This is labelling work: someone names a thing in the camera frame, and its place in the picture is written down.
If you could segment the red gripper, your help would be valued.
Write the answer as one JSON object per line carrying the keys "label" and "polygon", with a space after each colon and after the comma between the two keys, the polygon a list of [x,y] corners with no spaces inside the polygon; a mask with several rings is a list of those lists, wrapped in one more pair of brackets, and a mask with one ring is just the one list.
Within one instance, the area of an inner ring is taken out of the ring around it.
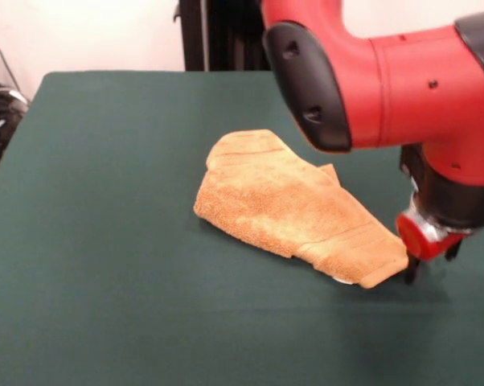
{"label": "red gripper", "polygon": [[407,285],[416,280],[420,261],[431,261],[443,253],[446,260],[454,260],[462,241],[474,233],[472,230],[455,230],[432,224],[417,210],[402,211],[396,217],[396,230],[413,256],[408,258],[404,271],[404,282]]}

